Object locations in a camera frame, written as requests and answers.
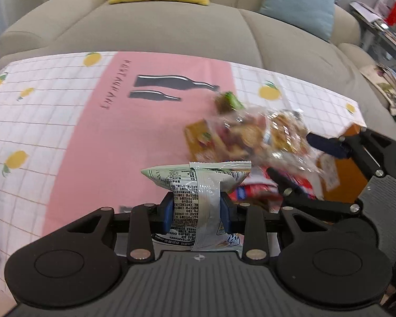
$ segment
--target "light blue pillow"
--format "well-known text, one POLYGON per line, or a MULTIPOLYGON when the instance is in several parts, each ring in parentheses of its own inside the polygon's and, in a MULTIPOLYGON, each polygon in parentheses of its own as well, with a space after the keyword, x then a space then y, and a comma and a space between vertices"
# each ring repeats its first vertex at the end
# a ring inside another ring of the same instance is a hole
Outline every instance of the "light blue pillow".
POLYGON ((334 0, 264 0, 259 13, 330 41, 334 0))

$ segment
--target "white snack wrapper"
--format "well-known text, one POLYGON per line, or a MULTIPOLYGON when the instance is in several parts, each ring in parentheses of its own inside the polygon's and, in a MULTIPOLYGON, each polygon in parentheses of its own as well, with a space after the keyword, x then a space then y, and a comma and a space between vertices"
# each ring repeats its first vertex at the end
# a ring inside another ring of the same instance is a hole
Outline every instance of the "white snack wrapper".
POLYGON ((142 173, 174 195, 173 223, 167 235, 153 241, 188 250, 220 250, 240 245, 220 220, 220 192, 232 192, 251 171, 251 161, 157 166, 142 173))

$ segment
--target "beige sofa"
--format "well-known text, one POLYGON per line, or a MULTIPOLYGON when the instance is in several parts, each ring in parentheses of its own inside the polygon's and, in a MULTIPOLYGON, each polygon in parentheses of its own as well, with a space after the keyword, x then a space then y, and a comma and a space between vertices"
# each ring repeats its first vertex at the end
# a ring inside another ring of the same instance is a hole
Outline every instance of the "beige sofa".
POLYGON ((0 69, 49 54, 125 50, 169 52, 262 67, 356 100, 368 127, 396 139, 396 123, 361 76, 373 60, 357 45, 355 18, 335 6, 331 43, 256 13, 262 0, 181 2, 49 0, 0 38, 0 69))

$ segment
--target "gray ribbed panel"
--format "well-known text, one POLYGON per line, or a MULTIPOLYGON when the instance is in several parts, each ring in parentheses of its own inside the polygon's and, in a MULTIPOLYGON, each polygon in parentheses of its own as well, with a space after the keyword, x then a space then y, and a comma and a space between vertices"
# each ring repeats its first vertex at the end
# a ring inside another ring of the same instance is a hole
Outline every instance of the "gray ribbed panel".
POLYGON ((377 228, 379 249, 394 264, 396 262, 396 179, 389 175, 384 178, 373 176, 359 195, 359 199, 364 204, 364 216, 377 228))
POLYGON ((9 317, 385 317, 378 305, 357 311, 325 311, 291 298, 268 268, 250 266, 234 252, 164 252, 152 264, 132 267, 106 297, 69 310, 20 305, 9 317))

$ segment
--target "black bottle illustration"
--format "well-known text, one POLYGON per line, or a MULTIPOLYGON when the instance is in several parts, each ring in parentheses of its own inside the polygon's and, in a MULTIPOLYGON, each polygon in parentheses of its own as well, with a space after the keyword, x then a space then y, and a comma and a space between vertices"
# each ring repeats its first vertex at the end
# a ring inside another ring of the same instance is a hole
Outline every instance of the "black bottle illustration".
POLYGON ((172 88, 177 90, 190 90, 196 88, 204 88, 217 92, 219 86, 213 86, 207 82, 193 81, 188 77, 179 75, 138 75, 134 87, 157 86, 172 88))
POLYGON ((182 101, 180 97, 167 95, 157 90, 132 90, 129 94, 129 97, 134 99, 146 99, 154 101, 182 101))

